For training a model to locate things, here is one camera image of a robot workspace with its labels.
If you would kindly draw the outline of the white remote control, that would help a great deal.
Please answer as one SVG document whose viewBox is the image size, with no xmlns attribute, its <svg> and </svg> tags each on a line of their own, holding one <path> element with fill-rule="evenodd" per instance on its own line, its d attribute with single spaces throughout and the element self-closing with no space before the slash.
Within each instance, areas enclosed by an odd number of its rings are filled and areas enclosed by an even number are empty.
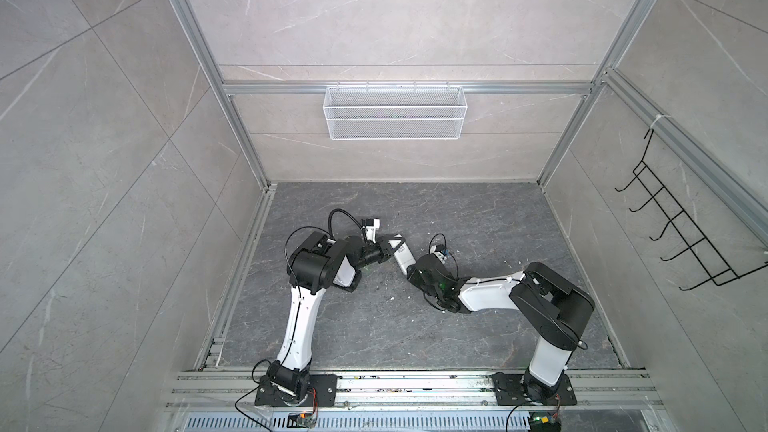
<svg viewBox="0 0 768 432">
<path fill-rule="evenodd" d="M 408 247 L 405 238 L 402 235 L 396 235 L 389 240 L 389 245 L 400 271 L 406 276 L 408 269 L 416 263 L 416 259 Z"/>
</svg>

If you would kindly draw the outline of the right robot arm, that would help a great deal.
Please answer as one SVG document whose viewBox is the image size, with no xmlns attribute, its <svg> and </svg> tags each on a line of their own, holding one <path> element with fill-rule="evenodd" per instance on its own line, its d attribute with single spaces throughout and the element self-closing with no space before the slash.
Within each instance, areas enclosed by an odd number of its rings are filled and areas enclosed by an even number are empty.
<svg viewBox="0 0 768 432">
<path fill-rule="evenodd" d="M 443 259 L 435 251 L 398 265 L 409 283 L 435 299 L 434 307 L 440 311 L 521 313 L 539 334 L 522 389 L 532 401 L 554 397 L 573 352 L 588 348 L 582 336 L 595 310 L 591 296 L 541 262 L 510 275 L 479 278 L 450 275 Z"/>
</svg>

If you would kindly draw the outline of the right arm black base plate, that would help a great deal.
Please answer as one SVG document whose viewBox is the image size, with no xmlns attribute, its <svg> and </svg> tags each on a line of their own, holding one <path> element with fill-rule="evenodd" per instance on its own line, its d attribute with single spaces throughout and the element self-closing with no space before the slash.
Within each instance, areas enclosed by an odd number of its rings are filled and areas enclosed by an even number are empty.
<svg viewBox="0 0 768 432">
<path fill-rule="evenodd" d="M 528 371 L 522 374 L 496 372 L 490 379 L 499 406 L 577 404 L 570 378 L 566 374 L 562 374 L 553 386 L 544 384 Z"/>
</svg>

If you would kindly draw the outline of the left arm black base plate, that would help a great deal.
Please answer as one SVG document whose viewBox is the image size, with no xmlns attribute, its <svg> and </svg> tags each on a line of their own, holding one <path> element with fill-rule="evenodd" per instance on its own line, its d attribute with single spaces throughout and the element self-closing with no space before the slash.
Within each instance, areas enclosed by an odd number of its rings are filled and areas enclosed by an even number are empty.
<svg viewBox="0 0 768 432">
<path fill-rule="evenodd" d="M 310 374 L 298 381 L 282 380 L 263 375 L 256 389 L 256 406 L 273 407 L 333 407 L 339 377 L 334 374 Z"/>
</svg>

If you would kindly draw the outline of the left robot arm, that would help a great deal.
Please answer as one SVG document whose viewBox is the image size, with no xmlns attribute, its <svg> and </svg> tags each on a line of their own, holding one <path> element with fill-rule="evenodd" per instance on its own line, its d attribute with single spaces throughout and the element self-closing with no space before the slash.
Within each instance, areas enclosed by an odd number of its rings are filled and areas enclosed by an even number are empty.
<svg viewBox="0 0 768 432">
<path fill-rule="evenodd" d="M 326 291 L 355 291 L 364 267 L 384 263 L 406 249 L 400 234 L 371 241 L 363 234 L 337 239 L 319 227 L 300 229 L 309 234 L 285 255 L 291 308 L 283 343 L 266 373 L 272 386 L 297 402 L 310 391 L 313 334 Z"/>
</svg>

